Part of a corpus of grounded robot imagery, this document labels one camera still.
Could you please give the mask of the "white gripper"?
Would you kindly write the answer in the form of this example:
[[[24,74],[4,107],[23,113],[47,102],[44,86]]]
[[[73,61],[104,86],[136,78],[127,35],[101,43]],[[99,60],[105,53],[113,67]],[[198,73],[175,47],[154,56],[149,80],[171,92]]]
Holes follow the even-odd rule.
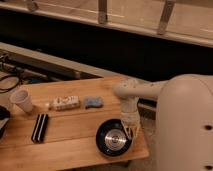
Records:
[[[124,132],[129,140],[137,138],[140,129],[140,115],[137,103],[137,98],[121,99],[121,121]]]

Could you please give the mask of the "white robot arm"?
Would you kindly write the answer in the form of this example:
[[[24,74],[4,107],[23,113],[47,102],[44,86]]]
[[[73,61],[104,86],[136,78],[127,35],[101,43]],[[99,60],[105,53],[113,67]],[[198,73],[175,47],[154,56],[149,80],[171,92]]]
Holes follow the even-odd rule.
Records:
[[[166,81],[140,83],[137,79],[126,79],[113,87],[113,93],[121,105],[121,123],[127,137],[133,140],[140,129],[138,100],[140,98],[156,101]]]

